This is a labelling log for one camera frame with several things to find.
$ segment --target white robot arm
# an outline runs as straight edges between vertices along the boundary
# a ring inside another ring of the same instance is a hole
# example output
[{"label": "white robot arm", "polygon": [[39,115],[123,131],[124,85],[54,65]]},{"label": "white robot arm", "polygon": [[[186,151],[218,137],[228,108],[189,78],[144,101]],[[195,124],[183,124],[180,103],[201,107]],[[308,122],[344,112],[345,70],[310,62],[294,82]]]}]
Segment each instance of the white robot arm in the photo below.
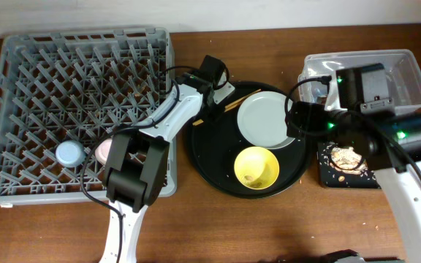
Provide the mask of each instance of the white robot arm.
[{"label": "white robot arm", "polygon": [[[296,102],[291,112],[302,116],[290,113],[288,120],[297,122],[299,128],[304,126],[303,130],[311,132],[315,140],[352,146],[366,158],[398,222],[408,262],[421,263],[421,176],[404,157],[408,155],[421,171],[421,114],[396,114],[381,64],[334,73],[327,77],[330,82],[326,104]],[[321,77],[313,81],[327,84]],[[321,135],[323,129],[334,125],[337,131]],[[291,137],[304,132],[287,126]],[[386,140],[386,136],[395,143]]]},{"label": "white robot arm", "polygon": [[[153,112],[152,115],[148,116],[144,121],[141,121],[138,123],[138,126],[141,126],[143,124],[151,123],[152,120],[156,120],[160,118],[163,115],[168,114],[166,117],[156,125],[146,128],[146,129],[139,129],[138,133],[140,133],[141,137],[147,137],[151,138],[153,140],[157,139],[160,142],[168,143],[173,140],[173,138],[176,136],[176,134],[181,130],[181,128],[192,118],[194,118],[198,113],[200,113],[203,110],[203,105],[213,105],[214,107],[218,107],[220,102],[223,101],[223,99],[227,98],[229,95],[231,95],[235,91],[235,87],[232,86],[230,83],[226,81],[227,76],[222,74],[222,68],[221,68],[221,61],[218,61],[214,58],[206,57],[206,59],[203,62],[203,65],[201,68],[204,68],[204,70],[210,71],[209,74],[216,75],[219,78],[219,82],[217,83],[218,86],[221,86],[218,90],[214,90],[212,86],[209,86],[208,90],[200,89],[200,85],[204,83],[204,85],[207,84],[207,81],[200,80],[198,81],[199,84],[195,85],[194,87],[191,87],[190,85],[195,84],[194,81],[191,82],[184,82],[178,85],[179,87],[179,100],[175,104],[175,100],[177,99],[177,89],[174,88],[167,99],[165,99],[161,105]],[[186,78],[188,80],[196,80],[198,77],[194,75],[187,75]],[[107,147],[109,148],[111,145],[111,149],[118,150],[118,147],[115,147],[115,142],[105,142]],[[167,148],[164,148],[163,153],[167,153]],[[157,161],[154,156],[151,157],[153,161]],[[161,174],[160,171],[155,171],[151,173],[155,177],[163,177],[164,173]],[[158,186],[163,185],[163,180],[159,180],[157,183]],[[147,189],[142,190],[140,189],[140,194],[147,194]],[[115,195],[110,196],[110,205],[112,205],[114,208],[118,209],[122,214],[124,214],[124,227],[123,227],[123,233],[121,239],[123,240],[122,244],[122,252],[121,252],[121,258],[119,259],[119,262],[122,263],[134,263],[136,262],[136,246],[137,246],[137,239],[139,237],[140,233],[140,226],[142,224],[145,212],[149,205],[153,201],[155,201],[154,198],[151,198],[151,201],[149,203],[147,202],[141,202],[134,200],[134,202],[130,203],[124,203],[120,201],[121,199]],[[142,206],[136,207],[137,203],[142,203]],[[100,262],[108,263],[108,262],[117,262],[118,258],[118,247],[119,247],[119,220],[118,216],[114,211],[110,211],[110,225],[108,227],[108,234],[107,234],[107,242],[105,245],[105,252],[102,256],[102,259]]]}]

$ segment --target green light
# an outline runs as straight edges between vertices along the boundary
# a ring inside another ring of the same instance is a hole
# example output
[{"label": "green light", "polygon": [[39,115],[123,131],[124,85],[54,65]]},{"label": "green light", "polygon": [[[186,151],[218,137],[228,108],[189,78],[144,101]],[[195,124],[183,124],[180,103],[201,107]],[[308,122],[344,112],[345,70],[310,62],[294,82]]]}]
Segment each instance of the green light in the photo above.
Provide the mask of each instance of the green light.
[{"label": "green light", "polygon": [[396,133],[396,135],[398,136],[399,139],[403,139],[403,138],[407,137],[407,133],[405,133],[403,131],[398,131]]}]

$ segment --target round black tray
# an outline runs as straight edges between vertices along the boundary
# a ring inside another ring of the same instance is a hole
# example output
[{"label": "round black tray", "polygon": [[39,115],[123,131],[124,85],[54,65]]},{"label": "round black tray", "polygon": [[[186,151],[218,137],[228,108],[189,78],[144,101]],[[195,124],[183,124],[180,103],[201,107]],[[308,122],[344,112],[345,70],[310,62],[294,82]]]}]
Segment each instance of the round black tray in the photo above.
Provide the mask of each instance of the round black tray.
[{"label": "round black tray", "polygon": [[[225,104],[235,101],[251,92],[279,92],[277,88],[264,83],[236,82],[236,91]],[[186,129],[185,143],[188,156],[201,176],[212,186],[224,193],[241,198],[263,198],[278,194],[297,182],[308,168],[313,153],[304,140],[295,140],[285,148],[270,150],[278,159],[280,173],[277,181],[263,190],[243,186],[236,178],[233,164],[236,156],[245,148],[253,146],[241,135],[237,125],[238,108],[223,114],[214,125],[202,123]]]}]

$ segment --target plastic dish rack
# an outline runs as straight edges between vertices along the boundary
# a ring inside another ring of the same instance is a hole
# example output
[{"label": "plastic dish rack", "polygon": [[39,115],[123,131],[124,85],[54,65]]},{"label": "plastic dish rack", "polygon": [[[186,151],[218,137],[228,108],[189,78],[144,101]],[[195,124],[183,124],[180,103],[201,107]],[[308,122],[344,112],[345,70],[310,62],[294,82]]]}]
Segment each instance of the plastic dish rack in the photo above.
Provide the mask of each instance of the plastic dish rack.
[{"label": "plastic dish rack", "polygon": [[[7,37],[0,57],[0,205],[82,202],[80,167],[65,168],[55,149],[76,140],[86,153],[105,132],[145,119],[163,101],[174,53],[163,28]],[[176,143],[161,197],[176,190]],[[131,156],[143,161],[139,156]],[[86,188],[106,199],[103,166],[88,165]]]}]

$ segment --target wooden chopstick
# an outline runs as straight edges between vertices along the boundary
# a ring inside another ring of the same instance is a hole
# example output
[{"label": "wooden chopstick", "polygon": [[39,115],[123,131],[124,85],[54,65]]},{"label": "wooden chopstick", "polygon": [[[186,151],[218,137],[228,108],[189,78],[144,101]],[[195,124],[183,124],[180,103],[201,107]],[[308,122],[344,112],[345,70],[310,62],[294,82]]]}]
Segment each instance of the wooden chopstick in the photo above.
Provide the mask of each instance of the wooden chopstick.
[{"label": "wooden chopstick", "polygon": [[[261,89],[258,89],[257,91],[251,92],[250,94],[248,94],[248,95],[246,95],[246,96],[242,96],[241,98],[239,98],[239,99],[235,100],[234,102],[232,102],[232,103],[230,103],[230,104],[228,104],[228,105],[225,105],[225,111],[224,111],[224,113],[226,113],[226,112],[227,112],[227,111],[229,111],[229,110],[233,110],[233,109],[235,109],[236,107],[240,106],[240,105],[243,103],[243,101],[244,101],[245,99],[247,99],[249,96],[251,96],[251,95],[253,95],[253,94],[256,94],[256,93],[258,93],[258,92],[260,92],[260,91],[261,91]],[[200,125],[201,123],[204,123],[204,121],[203,121],[203,120],[197,120],[197,121],[195,121],[195,122],[193,123],[193,126],[198,126],[198,125]]]}]

